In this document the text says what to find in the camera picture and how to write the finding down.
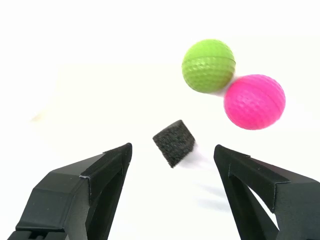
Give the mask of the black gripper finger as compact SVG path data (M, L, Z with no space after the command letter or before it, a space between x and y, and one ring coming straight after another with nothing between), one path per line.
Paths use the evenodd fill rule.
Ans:
M49 172L33 188L9 239L108 239L132 149L126 143Z
M218 144L214 161L242 240L318 240L320 183Z

